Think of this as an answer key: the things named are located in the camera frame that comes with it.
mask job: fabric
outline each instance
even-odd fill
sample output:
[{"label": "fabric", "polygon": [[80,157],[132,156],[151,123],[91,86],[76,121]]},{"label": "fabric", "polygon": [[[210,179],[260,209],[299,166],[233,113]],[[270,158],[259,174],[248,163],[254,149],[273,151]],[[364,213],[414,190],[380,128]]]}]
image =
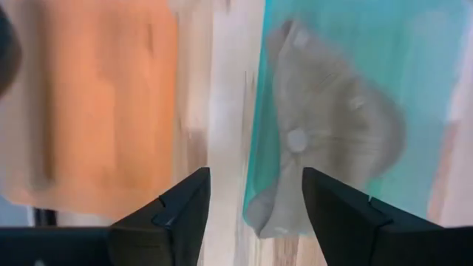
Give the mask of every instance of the fabric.
[{"label": "fabric", "polygon": [[267,43],[281,169],[247,209],[262,238],[312,231],[302,196],[304,167],[363,189],[398,159],[405,140],[397,106],[315,33],[289,21]]},{"label": "fabric", "polygon": [[177,19],[167,1],[5,8],[24,51],[0,103],[6,198],[120,219],[170,188]]}]

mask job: crumpled cloth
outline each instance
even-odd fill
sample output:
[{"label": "crumpled cloth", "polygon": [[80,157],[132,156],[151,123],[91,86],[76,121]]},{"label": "crumpled cloth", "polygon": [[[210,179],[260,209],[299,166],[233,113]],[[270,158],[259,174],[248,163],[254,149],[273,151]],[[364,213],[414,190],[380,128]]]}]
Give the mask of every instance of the crumpled cloth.
[{"label": "crumpled cloth", "polygon": [[312,233],[303,168],[314,167],[362,190],[402,153],[404,118],[393,101],[300,22],[286,22],[267,43],[280,176],[252,199],[247,220],[261,238]]}]

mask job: orange cloth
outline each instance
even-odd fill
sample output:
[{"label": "orange cloth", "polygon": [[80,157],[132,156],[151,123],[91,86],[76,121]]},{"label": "orange cloth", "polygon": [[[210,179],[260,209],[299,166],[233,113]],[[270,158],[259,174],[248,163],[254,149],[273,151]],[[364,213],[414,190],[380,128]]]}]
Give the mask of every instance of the orange cloth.
[{"label": "orange cloth", "polygon": [[3,194],[119,219],[168,189],[177,21],[166,0],[21,0],[7,12],[27,58],[4,108],[22,102],[27,119],[0,141],[12,153]]}]

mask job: black object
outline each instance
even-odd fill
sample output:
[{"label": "black object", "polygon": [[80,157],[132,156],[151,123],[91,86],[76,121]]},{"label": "black object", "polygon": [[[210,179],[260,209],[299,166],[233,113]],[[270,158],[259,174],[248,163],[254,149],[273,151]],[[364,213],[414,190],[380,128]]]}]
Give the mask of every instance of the black object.
[{"label": "black object", "polygon": [[57,213],[52,210],[34,208],[34,226],[56,226],[58,225]]},{"label": "black object", "polygon": [[2,266],[195,266],[210,200],[201,168],[108,228],[2,228]]},{"label": "black object", "polygon": [[302,191],[328,266],[473,265],[473,228],[443,228],[304,168]]},{"label": "black object", "polygon": [[21,47],[16,31],[0,5],[0,98],[20,68]]}]

